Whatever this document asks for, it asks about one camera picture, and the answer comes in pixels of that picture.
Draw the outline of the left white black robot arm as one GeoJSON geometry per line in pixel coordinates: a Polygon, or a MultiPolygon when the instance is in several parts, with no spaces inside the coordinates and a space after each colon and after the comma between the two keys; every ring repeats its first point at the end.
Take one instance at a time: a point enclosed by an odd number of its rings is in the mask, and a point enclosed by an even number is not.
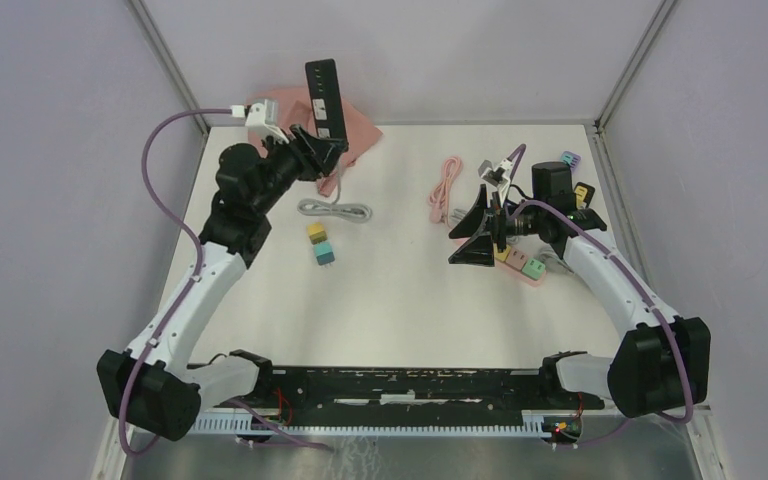
{"type": "Polygon", "coordinates": [[[97,373],[122,443],[131,426],[177,441],[205,409],[242,398],[267,404],[275,391],[269,360],[233,352],[199,368],[190,356],[230,289],[252,266],[271,231],[268,212],[297,181],[330,175],[348,149],[335,128],[290,128],[286,143],[268,141],[260,155],[237,143],[219,156],[218,190],[200,234],[186,234],[195,258],[171,299],[121,352],[105,351],[97,373]]]}

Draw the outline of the yellow plug adapter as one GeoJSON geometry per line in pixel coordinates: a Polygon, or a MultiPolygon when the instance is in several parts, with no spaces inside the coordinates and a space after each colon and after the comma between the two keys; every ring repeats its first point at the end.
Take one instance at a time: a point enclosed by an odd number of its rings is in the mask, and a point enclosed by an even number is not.
{"type": "Polygon", "coordinates": [[[324,225],[320,222],[311,223],[306,226],[306,233],[313,245],[328,240],[328,235],[324,225]]]}

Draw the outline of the teal plug adapter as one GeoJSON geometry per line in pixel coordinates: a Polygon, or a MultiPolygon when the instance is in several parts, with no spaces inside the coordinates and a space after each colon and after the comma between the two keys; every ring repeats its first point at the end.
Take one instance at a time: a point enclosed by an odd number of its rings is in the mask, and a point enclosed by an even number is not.
{"type": "Polygon", "coordinates": [[[313,253],[319,266],[330,265],[336,260],[333,247],[328,241],[314,244],[313,253]]]}

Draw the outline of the pink power strip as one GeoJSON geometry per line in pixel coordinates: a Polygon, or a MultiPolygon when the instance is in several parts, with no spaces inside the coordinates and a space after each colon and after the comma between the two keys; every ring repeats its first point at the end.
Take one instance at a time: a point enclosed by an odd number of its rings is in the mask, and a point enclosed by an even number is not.
{"type": "Polygon", "coordinates": [[[497,268],[532,287],[540,286],[547,275],[543,262],[513,246],[508,245],[504,249],[494,247],[493,252],[494,265],[497,268]]]}

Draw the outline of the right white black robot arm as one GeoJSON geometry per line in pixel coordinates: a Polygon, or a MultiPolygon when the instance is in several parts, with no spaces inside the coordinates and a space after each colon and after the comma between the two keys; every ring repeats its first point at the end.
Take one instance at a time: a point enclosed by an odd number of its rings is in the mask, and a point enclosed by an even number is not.
{"type": "Polygon", "coordinates": [[[540,400],[562,408],[577,393],[611,401],[627,418],[656,414],[689,422],[707,396],[711,332],[699,317],[667,305],[623,257],[607,225],[581,208],[569,165],[532,166],[532,194],[515,209],[507,203],[514,165],[484,162],[471,209],[450,231],[461,246],[451,264],[491,267],[510,236],[536,235],[584,282],[621,337],[611,358],[564,352],[544,359],[540,400]]]}

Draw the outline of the green plug adapter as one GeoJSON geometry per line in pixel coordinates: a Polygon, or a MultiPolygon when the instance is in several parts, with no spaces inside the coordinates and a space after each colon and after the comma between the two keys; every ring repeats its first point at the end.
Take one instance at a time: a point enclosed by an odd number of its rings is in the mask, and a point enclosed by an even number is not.
{"type": "Polygon", "coordinates": [[[545,270],[546,266],[543,262],[536,258],[530,258],[521,272],[531,280],[538,281],[543,277],[545,270]]]}

